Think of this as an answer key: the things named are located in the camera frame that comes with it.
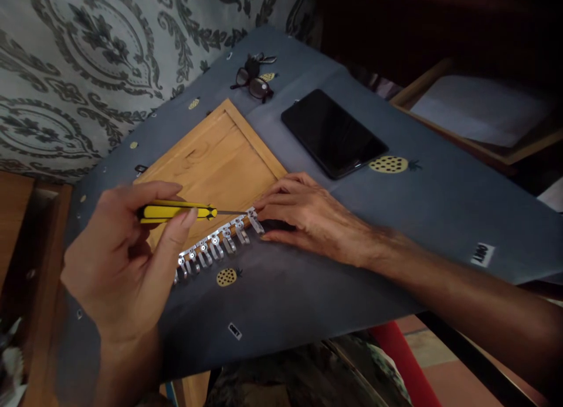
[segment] fabric label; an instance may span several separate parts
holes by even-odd
[[[473,257],[471,258],[471,263],[482,267],[488,267],[493,257],[494,246],[486,245],[485,243],[478,243]]]
[[[229,331],[235,336],[235,338],[237,340],[240,341],[240,339],[242,338],[242,334],[240,333],[240,331],[236,328],[235,324],[233,322],[231,322],[229,324]]]

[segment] hand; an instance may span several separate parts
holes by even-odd
[[[343,207],[306,172],[287,174],[254,203],[258,220],[296,227],[273,230],[262,239],[297,246],[341,263],[372,269],[391,260],[397,247],[413,245],[396,231],[372,227]]]
[[[197,211],[171,219],[154,254],[146,240],[155,225],[140,225],[136,211],[155,199],[181,200],[176,196],[181,189],[153,181],[103,192],[90,222],[65,253],[61,280],[105,344],[138,341],[155,330]]]

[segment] forearm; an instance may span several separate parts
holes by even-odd
[[[563,309],[484,272],[399,245],[380,273],[546,396],[562,376]]]
[[[158,330],[126,344],[102,339],[100,373],[94,405],[134,406],[143,395],[156,391],[162,366]]]

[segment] pineapple print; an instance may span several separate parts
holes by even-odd
[[[192,103],[189,105],[188,109],[189,109],[189,110],[192,110],[192,109],[194,109],[198,104],[199,104],[199,96],[198,96],[196,99],[192,100]]]
[[[398,174],[399,172],[416,171],[422,169],[418,165],[418,161],[407,161],[401,157],[384,156],[377,158],[375,161],[369,163],[369,167],[377,172],[384,172],[385,174]]]
[[[242,277],[242,269],[223,269],[217,274],[217,284],[219,287],[226,287],[234,284],[237,278]]]
[[[279,76],[278,73],[265,73],[265,74],[262,74],[260,76],[260,78],[262,80],[264,80],[265,82],[269,82],[270,80],[275,79],[277,76]]]

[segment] glasses lens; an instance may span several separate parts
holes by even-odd
[[[236,84],[244,86],[247,81],[248,72],[245,69],[239,69],[239,72],[236,74]]]
[[[257,98],[264,98],[268,94],[268,85],[264,80],[254,79],[250,82],[250,94]]]

